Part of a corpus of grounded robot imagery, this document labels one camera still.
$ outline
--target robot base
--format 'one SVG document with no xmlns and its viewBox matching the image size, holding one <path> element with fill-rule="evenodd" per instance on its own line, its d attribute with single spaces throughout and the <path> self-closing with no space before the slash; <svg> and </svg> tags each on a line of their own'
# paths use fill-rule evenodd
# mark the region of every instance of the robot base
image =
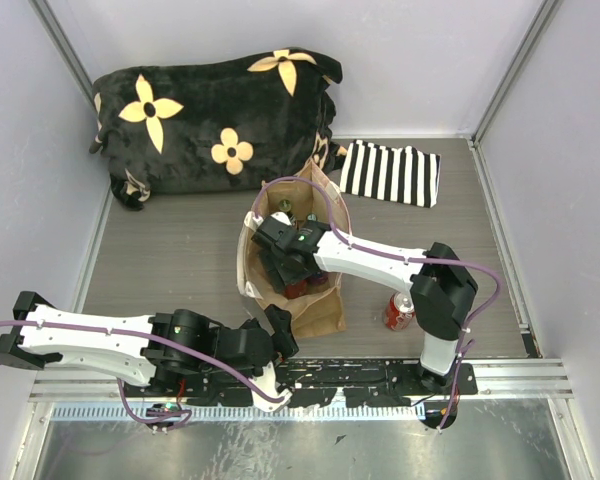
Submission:
<svg viewBox="0 0 600 480">
<path fill-rule="evenodd" d="M 289 408 L 329 405 L 339 387 L 348 408 L 410 406 L 411 396 L 432 392 L 421 383 L 416 360 L 400 359 L 290 359 L 276 367 L 280 389 L 293 392 Z M 184 377 L 182 402 L 195 406 L 248 407 L 253 405 L 249 389 L 225 373 Z M 449 394 L 447 387 L 441 394 Z M 473 366 L 463 362 L 458 374 L 462 395 L 478 393 Z M 140 387 L 125 386 L 129 398 L 155 398 Z"/>
</svg>

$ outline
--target white wall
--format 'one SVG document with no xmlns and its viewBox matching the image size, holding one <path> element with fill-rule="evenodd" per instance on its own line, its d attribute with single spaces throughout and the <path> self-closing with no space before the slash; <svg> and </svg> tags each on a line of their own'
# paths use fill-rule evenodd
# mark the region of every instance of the white wall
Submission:
<svg viewBox="0 0 600 480">
<path fill-rule="evenodd" d="M 541 0 L 50 0 L 92 80 L 284 46 L 333 56 L 340 135 L 473 133 Z"/>
<path fill-rule="evenodd" d="M 24 289 L 70 307 L 107 188 L 87 153 L 94 135 L 93 112 L 28 2 L 0 0 L 0 320 Z M 0 367 L 0 479 L 32 381 Z"/>
<path fill-rule="evenodd" d="M 600 0 L 562 4 L 483 147 L 534 326 L 600 462 Z"/>
</svg>

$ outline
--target black pillow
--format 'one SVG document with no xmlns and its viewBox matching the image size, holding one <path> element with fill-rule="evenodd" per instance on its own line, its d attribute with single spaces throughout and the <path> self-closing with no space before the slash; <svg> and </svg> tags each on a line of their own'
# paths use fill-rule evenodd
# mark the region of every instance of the black pillow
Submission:
<svg viewBox="0 0 600 480">
<path fill-rule="evenodd" d="M 139 210 L 151 193 L 260 188 L 309 159 L 333 170 L 326 93 L 336 60 L 297 48 L 212 65 L 133 67 L 93 85 L 111 191 Z"/>
</svg>

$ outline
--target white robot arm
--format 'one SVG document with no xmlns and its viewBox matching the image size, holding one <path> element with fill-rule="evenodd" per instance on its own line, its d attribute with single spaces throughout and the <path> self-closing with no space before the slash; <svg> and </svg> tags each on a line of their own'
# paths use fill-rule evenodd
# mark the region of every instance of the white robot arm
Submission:
<svg viewBox="0 0 600 480">
<path fill-rule="evenodd" d="M 462 324 L 478 290 L 465 268 L 426 264 L 427 258 L 457 260 L 448 246 L 435 243 L 428 251 L 393 247 L 336 233 L 314 221 L 296 230 L 278 213 L 264 219 L 252 240 L 263 248 L 261 259 L 274 285 L 286 286 L 319 271 L 342 272 L 411 297 L 425 331 L 422 382 L 432 391 L 448 385 Z"/>
</svg>

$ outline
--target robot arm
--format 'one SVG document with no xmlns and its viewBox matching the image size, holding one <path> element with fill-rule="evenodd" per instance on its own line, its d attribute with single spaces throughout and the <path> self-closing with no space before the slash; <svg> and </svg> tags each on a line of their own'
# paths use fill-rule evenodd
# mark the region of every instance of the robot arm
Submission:
<svg viewBox="0 0 600 480">
<path fill-rule="evenodd" d="M 16 320 L 33 321 L 38 327 L 18 326 L 0 336 L 2 365 L 28 370 L 42 370 L 47 364 L 77 367 L 112 375 L 154 395 L 177 391 L 179 380 L 185 376 L 214 374 L 219 369 L 144 338 L 42 327 L 51 322 L 100 327 L 109 332 L 133 330 L 162 337 L 250 376 L 273 397 L 288 395 L 288 392 L 276 391 L 275 373 L 271 374 L 273 367 L 298 352 L 291 333 L 291 315 L 275 305 L 265 309 L 272 335 L 256 319 L 233 329 L 189 310 L 120 318 L 68 313 L 55 309 L 34 292 L 22 292 L 13 313 Z M 271 405 L 265 403 L 254 395 L 255 405 L 271 411 Z"/>
<path fill-rule="evenodd" d="M 286 286 L 320 271 L 342 272 L 409 295 L 418 324 L 425 331 L 421 381 L 433 392 L 449 384 L 462 324 L 478 286 L 463 267 L 409 260 L 457 260 L 451 248 L 440 243 L 427 251 L 392 247 L 344 233 L 336 235 L 329 225 L 315 221 L 296 230 L 284 214 L 265 218 L 252 240 L 263 248 L 261 258 L 274 284 Z M 395 258 L 378 256 L 374 251 Z"/>
</svg>

